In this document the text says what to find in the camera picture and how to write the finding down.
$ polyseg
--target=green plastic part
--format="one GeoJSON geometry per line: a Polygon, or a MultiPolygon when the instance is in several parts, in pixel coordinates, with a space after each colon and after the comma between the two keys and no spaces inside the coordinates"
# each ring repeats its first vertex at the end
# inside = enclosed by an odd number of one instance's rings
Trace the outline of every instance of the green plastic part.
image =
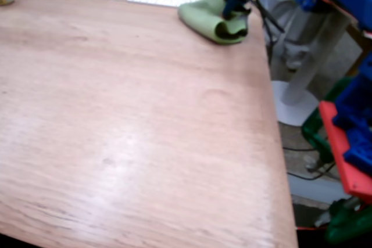
{"type": "Polygon", "coordinates": [[[199,0],[182,4],[180,19],[191,29],[212,41],[227,45],[236,44],[248,35],[247,12],[233,12],[232,18],[222,18],[225,0],[199,0]]]}
{"type": "Polygon", "coordinates": [[[355,212],[336,202],[330,207],[332,221],[325,233],[331,244],[339,244],[372,231],[372,206],[355,212]]]}
{"type": "MultiPolygon", "coordinates": [[[[332,90],[324,98],[326,101],[334,101],[350,84],[352,78],[346,77],[339,80],[332,90]]],[[[334,161],[331,146],[328,140],[319,134],[323,128],[323,121],[319,109],[316,109],[302,126],[303,137],[319,152],[320,160],[324,163],[331,163],[334,161]]]]}

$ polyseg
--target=wooden table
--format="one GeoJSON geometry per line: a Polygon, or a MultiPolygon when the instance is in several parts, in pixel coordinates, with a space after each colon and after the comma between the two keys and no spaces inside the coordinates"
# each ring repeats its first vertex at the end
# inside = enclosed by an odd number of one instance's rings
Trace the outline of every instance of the wooden table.
{"type": "Polygon", "coordinates": [[[261,19],[16,0],[0,20],[0,233],[47,248],[295,248],[261,19]]]}

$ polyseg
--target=white stand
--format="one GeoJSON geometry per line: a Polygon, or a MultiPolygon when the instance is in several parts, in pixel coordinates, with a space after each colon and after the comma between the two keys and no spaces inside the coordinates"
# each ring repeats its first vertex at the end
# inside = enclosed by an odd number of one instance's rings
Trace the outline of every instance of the white stand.
{"type": "Polygon", "coordinates": [[[279,122],[300,127],[317,107],[318,100],[306,88],[344,34],[348,24],[349,19],[343,14],[330,13],[293,79],[290,82],[272,82],[279,122]]]}

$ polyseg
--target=cable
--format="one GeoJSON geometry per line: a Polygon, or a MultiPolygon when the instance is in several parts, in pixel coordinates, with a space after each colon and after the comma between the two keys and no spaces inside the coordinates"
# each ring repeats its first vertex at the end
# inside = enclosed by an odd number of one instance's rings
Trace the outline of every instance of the cable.
{"type": "Polygon", "coordinates": [[[270,25],[268,24],[267,20],[269,20],[281,33],[284,33],[284,29],[278,24],[276,19],[263,7],[259,0],[251,0],[252,3],[257,7],[258,11],[261,14],[263,25],[269,35],[269,45],[267,46],[267,60],[269,66],[271,66],[271,61],[273,59],[273,50],[274,50],[274,40],[273,40],[273,33],[271,31],[270,25]]]}
{"type": "Polygon", "coordinates": [[[311,152],[311,151],[316,151],[315,148],[309,148],[309,149],[297,149],[297,148],[286,148],[283,147],[284,150],[289,150],[289,151],[296,151],[296,152],[311,152]]]}
{"type": "Polygon", "coordinates": [[[300,179],[303,179],[303,180],[307,180],[307,181],[314,181],[314,180],[317,180],[321,177],[323,177],[326,173],[330,172],[330,170],[332,170],[332,168],[336,165],[336,163],[332,163],[332,165],[330,165],[324,172],[322,172],[321,174],[315,176],[315,177],[302,177],[301,175],[297,175],[297,174],[293,174],[291,172],[287,172],[288,175],[291,175],[293,177],[297,177],[297,178],[300,178],[300,179]]]}
{"type": "Polygon", "coordinates": [[[273,60],[273,50],[274,50],[274,40],[273,33],[271,32],[270,26],[266,21],[266,18],[261,14],[263,25],[266,28],[267,34],[269,35],[269,45],[267,46],[267,62],[271,66],[271,61],[273,60]]]}

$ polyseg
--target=floor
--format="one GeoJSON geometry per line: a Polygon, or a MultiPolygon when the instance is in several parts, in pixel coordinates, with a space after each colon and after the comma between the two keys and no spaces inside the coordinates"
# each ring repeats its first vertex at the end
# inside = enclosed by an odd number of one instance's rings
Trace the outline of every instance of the floor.
{"type": "MultiPolygon", "coordinates": [[[[281,59],[282,50],[282,42],[279,40],[278,44],[274,48],[271,76],[273,80],[289,81],[294,72],[288,71],[284,61],[281,59]]],[[[319,70],[314,80],[309,85],[308,89],[310,92],[318,99],[323,98],[333,85],[345,75],[360,53],[361,49],[353,39],[351,39],[348,34],[344,34],[331,56],[324,63],[323,67],[319,70]]],[[[302,137],[300,128],[280,124],[280,132],[283,146],[295,149],[311,147],[302,137]]],[[[311,176],[306,171],[306,162],[316,158],[316,152],[292,152],[285,150],[285,161],[288,171],[302,174],[304,176],[311,176]]],[[[334,168],[332,174],[336,177],[338,176],[336,168],[334,168]]],[[[294,203],[314,206],[321,209],[326,209],[329,206],[328,204],[314,202],[297,196],[292,196],[292,199],[294,203]]]]}

